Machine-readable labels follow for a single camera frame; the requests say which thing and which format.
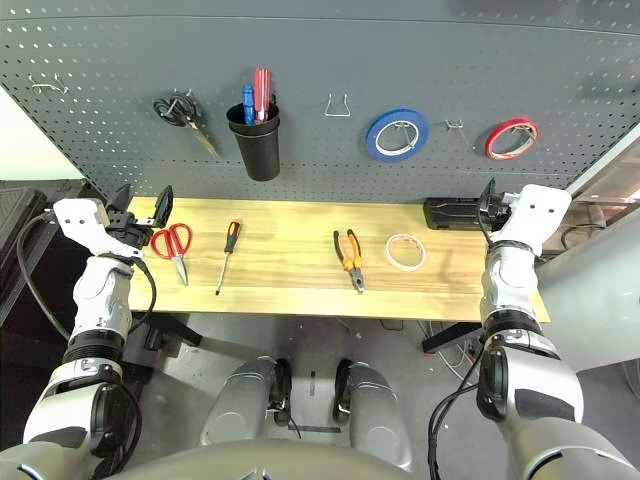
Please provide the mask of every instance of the gray floor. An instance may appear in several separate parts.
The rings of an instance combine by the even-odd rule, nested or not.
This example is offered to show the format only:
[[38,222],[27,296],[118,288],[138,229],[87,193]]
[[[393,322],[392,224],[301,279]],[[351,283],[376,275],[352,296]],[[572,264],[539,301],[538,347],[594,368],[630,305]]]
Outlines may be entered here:
[[[146,361],[158,370],[142,397],[144,428],[130,467],[197,446],[216,394],[244,361],[268,354],[288,358],[293,367],[292,414],[298,425],[335,426],[331,401],[335,369],[343,357],[369,363],[400,397],[415,459],[415,478],[426,478],[426,427],[439,400],[459,380],[437,356],[425,357],[416,322],[386,331],[377,320],[330,317],[194,314],[189,326],[207,337],[198,348],[174,345]],[[400,322],[385,322],[398,328]],[[446,352],[451,361],[458,354]],[[460,367],[464,374],[468,365]],[[316,372],[311,395],[311,372]],[[580,375],[585,392],[585,423],[597,427],[640,466],[640,402],[628,391],[619,366]],[[445,479],[501,478],[506,451],[496,427],[475,408],[473,394],[461,398],[439,437],[438,458]],[[268,436],[295,440],[295,432],[270,420]],[[304,441],[348,445],[341,433],[303,432]]]

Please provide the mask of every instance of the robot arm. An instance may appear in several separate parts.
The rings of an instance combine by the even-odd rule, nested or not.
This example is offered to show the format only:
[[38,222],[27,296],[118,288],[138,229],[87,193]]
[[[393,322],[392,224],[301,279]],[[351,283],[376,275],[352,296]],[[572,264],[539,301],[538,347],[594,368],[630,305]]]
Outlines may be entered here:
[[571,197],[538,185],[496,197],[490,185],[480,205],[492,201],[502,203],[494,210],[508,206],[511,216],[489,236],[480,304],[485,348],[476,403],[507,443],[508,478],[640,478],[613,445],[580,423],[584,404],[578,378],[544,337],[531,303],[535,255],[560,225]]
[[[133,430],[136,399],[122,383],[122,352],[132,326],[128,305],[132,265],[142,260],[152,227],[164,226],[172,208],[171,188],[156,203],[153,219],[126,211],[128,186],[105,207],[93,199],[65,199],[53,207],[65,236],[95,256],[75,285],[75,326],[62,364],[33,408],[23,444],[0,453],[0,477],[84,480],[105,458],[117,455]],[[116,473],[124,466],[121,454]]]

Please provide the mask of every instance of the pliers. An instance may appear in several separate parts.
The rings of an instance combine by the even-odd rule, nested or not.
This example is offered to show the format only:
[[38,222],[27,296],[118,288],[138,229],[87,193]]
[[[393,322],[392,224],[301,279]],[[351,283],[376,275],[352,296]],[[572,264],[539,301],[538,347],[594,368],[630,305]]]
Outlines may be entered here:
[[333,246],[336,249],[338,258],[342,262],[344,271],[349,272],[349,275],[351,275],[351,283],[353,283],[353,286],[359,293],[363,293],[364,277],[362,276],[362,270],[360,269],[362,267],[362,250],[360,250],[358,237],[353,233],[353,230],[347,230],[347,236],[349,237],[349,242],[351,242],[351,246],[353,247],[353,260],[345,257],[342,253],[342,249],[340,248],[340,233],[337,230],[333,232]]

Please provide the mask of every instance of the scissors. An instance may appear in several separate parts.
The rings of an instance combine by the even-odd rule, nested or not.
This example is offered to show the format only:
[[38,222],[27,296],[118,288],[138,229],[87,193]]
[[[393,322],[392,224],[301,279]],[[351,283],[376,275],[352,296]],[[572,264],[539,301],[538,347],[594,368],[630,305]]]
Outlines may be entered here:
[[174,92],[169,100],[159,98],[153,102],[153,109],[158,116],[175,127],[189,127],[191,133],[213,156],[217,157],[216,147],[205,133],[202,124],[202,116],[196,108],[196,102],[191,96],[191,90],[187,93]]
[[[180,240],[180,235],[178,235],[178,229],[186,230],[187,232],[187,244],[183,245]],[[158,249],[156,242],[159,238],[164,238],[164,243],[166,248],[166,253],[163,253]],[[184,223],[174,223],[167,229],[158,230],[151,237],[151,249],[158,255],[160,258],[164,258],[165,260],[171,260],[176,264],[176,268],[178,269],[178,275],[182,279],[182,283],[185,285],[189,285],[189,280],[187,279],[187,269],[184,266],[184,260],[182,259],[183,255],[187,253],[189,250],[189,246],[191,245],[191,238],[193,237],[193,231]]]

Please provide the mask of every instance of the clear tape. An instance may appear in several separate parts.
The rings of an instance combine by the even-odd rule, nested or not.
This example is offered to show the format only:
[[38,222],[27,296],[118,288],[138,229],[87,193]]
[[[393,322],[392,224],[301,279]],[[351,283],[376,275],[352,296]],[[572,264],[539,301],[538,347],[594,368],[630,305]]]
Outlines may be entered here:
[[[418,250],[420,251],[420,260],[418,260],[418,263],[416,263],[415,265],[404,265],[395,259],[395,257],[391,253],[391,246],[394,242],[400,241],[409,242],[418,248]],[[424,262],[427,259],[427,250],[424,248],[424,244],[413,235],[409,235],[407,233],[398,233],[389,237],[389,240],[387,240],[387,246],[385,247],[385,254],[389,263],[401,272],[415,272],[416,270],[419,270],[422,265],[424,265]]]

